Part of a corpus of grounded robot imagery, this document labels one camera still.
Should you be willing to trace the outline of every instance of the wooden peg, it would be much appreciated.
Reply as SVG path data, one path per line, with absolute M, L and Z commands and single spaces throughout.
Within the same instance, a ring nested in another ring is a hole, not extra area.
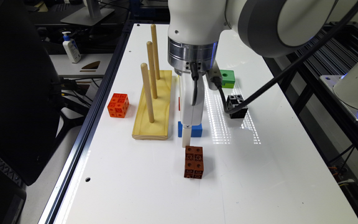
M 147 69 L 147 64 L 142 63 L 142 65 L 140 65 L 140 69 L 142 70 L 144 95 L 146 97 L 146 105 L 147 105 L 147 112 L 149 114 L 149 121 L 150 123 L 153 123 L 154 122 L 153 102 L 152 102 L 152 95 L 150 92 L 149 70 Z
M 160 80 L 160 61 L 158 60 L 157 30 L 155 28 L 155 24 L 152 24 L 151 28 L 152 28 L 155 77 L 157 80 Z
M 152 95 L 154 99 L 157 99 L 157 84 L 155 83 L 153 43 L 151 43 L 150 41 L 147 42 L 147 55 L 149 56 L 150 79 L 152 82 Z

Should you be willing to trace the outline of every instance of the black cable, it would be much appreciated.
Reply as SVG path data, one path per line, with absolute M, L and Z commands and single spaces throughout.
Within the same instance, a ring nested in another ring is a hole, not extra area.
M 72 79 L 72 80 L 74 80 L 74 81 L 77 81 L 77 80 L 86 80 L 86 79 L 92 79 L 92 78 L 76 78 L 76 79 Z
M 120 7 L 120 8 L 123 8 L 123 9 L 126 9 L 126 10 L 130 11 L 130 9 L 127 8 L 127 7 L 117 6 L 117 5 L 113 5 L 113 4 L 105 3 L 105 2 L 101 2 L 101 1 L 98 1 L 98 3 L 109 5 L 109 6 L 114 6 L 114 7 Z
M 78 89 L 82 91 L 82 94 L 81 93 L 78 93 L 78 94 L 80 94 L 81 96 L 87 97 L 87 99 L 90 100 L 90 102 L 93 102 L 93 100 L 86 95 L 87 89 L 82 88 L 81 86 L 78 86 Z
M 343 170 L 343 167 L 346 165 L 346 162 L 347 160 L 350 158 L 350 156 L 352 155 L 352 152 L 353 150 L 355 149 L 356 147 L 353 146 L 352 150 L 349 152 L 349 155 L 347 155 L 346 159 L 345 159 L 345 162 L 343 162 L 341 168 L 338 170 L 338 175 L 341 174 L 341 171 Z
M 267 82 L 264 86 L 260 87 L 255 93 L 250 95 L 247 99 L 245 99 L 242 103 L 240 103 L 237 107 L 232 108 L 230 110 L 225 107 L 224 112 L 228 114 L 232 114 L 235 112 L 240 111 L 243 109 L 243 107 L 247 106 L 249 103 L 253 102 L 256 98 L 258 98 L 260 95 L 265 93 L 268 89 L 270 89 L 272 86 L 278 83 L 282 78 L 290 74 L 290 72 L 295 69 L 296 67 L 299 67 L 305 60 L 307 60 L 310 56 L 312 56 L 317 50 L 319 50 L 327 41 L 329 41 L 337 32 L 342 29 L 346 24 L 353 18 L 353 16 L 358 12 L 358 0 L 353 5 L 352 9 L 326 34 L 324 35 L 320 41 L 318 41 L 314 46 L 312 46 L 309 51 L 304 53 L 301 57 L 296 59 L 291 65 L 289 65 L 287 68 L 285 68 L 279 75 L 272 78 L 269 82 Z
M 190 63 L 190 71 L 191 71 L 191 78 L 194 80 L 194 90 L 193 90 L 193 102 L 191 103 L 194 106 L 197 103 L 197 81 L 199 79 L 198 69 L 196 62 Z
M 337 155 L 334 159 L 331 159 L 330 161 L 328 161 L 328 163 L 332 163 L 336 160 L 338 160 L 340 157 L 342 157 L 345 153 L 347 153 L 349 150 L 351 150 L 353 147 L 353 144 L 351 144 L 345 151 L 341 152 L 339 155 Z
M 75 97 L 75 98 L 77 98 L 78 100 L 80 100 L 81 103 L 85 104 L 86 106 L 89 106 L 89 107 L 91 106 L 86 100 L 84 100 L 84 99 L 82 99 L 81 97 L 79 97 L 74 91 L 73 91 L 73 93 L 74 93 L 75 95 L 70 94 L 70 93 L 64 93 L 64 92 L 62 92 L 62 96 L 67 95 L 67 96 Z
M 99 85 L 96 84 L 96 82 L 94 81 L 94 79 L 93 79 L 93 78 L 91 78 L 91 79 L 92 79 L 92 82 L 99 88 Z
M 88 96 L 86 96 L 85 94 L 82 95 L 82 96 L 85 96 L 88 100 L 90 100 L 90 102 L 93 103 L 93 100 L 91 100 L 91 98 L 89 98 Z

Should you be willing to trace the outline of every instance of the blue block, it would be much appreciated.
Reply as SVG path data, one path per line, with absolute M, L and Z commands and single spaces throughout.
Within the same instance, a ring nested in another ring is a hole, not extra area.
M 178 121 L 178 137 L 181 138 L 181 131 L 183 129 L 183 125 L 180 121 Z M 199 138 L 203 134 L 203 124 L 192 126 L 191 127 L 191 137 Z

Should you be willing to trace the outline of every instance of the bottle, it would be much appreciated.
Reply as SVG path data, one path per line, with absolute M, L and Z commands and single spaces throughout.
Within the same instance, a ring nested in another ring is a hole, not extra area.
M 75 44 L 75 41 L 67 35 L 69 33 L 70 32 L 62 32 L 63 38 L 65 40 L 63 42 L 63 47 L 66 50 L 68 59 L 70 59 L 72 63 L 77 63 L 81 60 L 81 55 L 80 52 L 78 51 L 78 47 Z

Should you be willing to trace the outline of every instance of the orange cube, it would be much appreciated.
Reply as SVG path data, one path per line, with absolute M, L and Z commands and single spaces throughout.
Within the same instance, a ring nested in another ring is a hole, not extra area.
M 107 106 L 110 117 L 125 118 L 129 107 L 129 100 L 127 94 L 115 93 L 112 95 L 110 103 Z

